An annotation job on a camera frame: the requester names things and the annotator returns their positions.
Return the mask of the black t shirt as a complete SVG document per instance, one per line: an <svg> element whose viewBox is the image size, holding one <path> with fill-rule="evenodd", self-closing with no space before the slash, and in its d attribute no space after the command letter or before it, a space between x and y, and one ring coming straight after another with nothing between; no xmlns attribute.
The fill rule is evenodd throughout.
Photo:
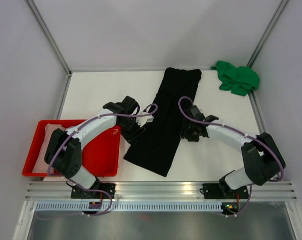
<svg viewBox="0 0 302 240"><path fill-rule="evenodd" d="M195 99L202 72L199 69L167 68L153 100L158 106L153 121L126 152L124 159L132 164L166 177L180 143L184 121L178 101Z"/></svg>

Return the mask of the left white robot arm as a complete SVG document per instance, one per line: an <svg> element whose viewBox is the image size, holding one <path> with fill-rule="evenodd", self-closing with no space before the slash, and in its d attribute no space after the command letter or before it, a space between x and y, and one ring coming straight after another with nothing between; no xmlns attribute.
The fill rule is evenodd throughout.
<svg viewBox="0 0 302 240"><path fill-rule="evenodd" d="M82 151L94 138L114 126L119 126L124 139L133 143L144 130L133 115L139 109L138 102L126 96L121 102L105 104L97 116L79 125L54 130L44 155L48 169L55 169L81 186L89 198L95 198L100 192L99 179L83 166Z"/></svg>

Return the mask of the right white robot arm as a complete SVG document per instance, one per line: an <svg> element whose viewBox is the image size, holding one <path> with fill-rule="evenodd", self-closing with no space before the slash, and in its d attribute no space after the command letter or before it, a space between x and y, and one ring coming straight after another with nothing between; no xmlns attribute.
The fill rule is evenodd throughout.
<svg viewBox="0 0 302 240"><path fill-rule="evenodd" d="M229 198L241 187L262 186L286 168L286 163L273 139L264 132L250 136L225 125L214 115L205 117L197 106L183 111L181 138L198 142L200 137L220 141L242 155L244 166L224 175L219 180L219 192Z"/></svg>

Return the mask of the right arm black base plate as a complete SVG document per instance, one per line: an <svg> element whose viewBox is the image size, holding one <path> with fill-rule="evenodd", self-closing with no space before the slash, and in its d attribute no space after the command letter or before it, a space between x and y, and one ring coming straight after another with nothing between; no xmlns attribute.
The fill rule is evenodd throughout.
<svg viewBox="0 0 302 240"><path fill-rule="evenodd" d="M246 186L233 190L225 183L203 183L199 192L206 200L246 200L249 197Z"/></svg>

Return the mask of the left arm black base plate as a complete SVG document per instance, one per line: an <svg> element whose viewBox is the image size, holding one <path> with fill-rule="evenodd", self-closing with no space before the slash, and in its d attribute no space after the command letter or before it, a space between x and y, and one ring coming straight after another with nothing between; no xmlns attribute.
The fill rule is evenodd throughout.
<svg viewBox="0 0 302 240"><path fill-rule="evenodd" d="M72 199L114 199L116 184L103 183L95 184L92 189L82 189L75 185L72 187Z"/></svg>

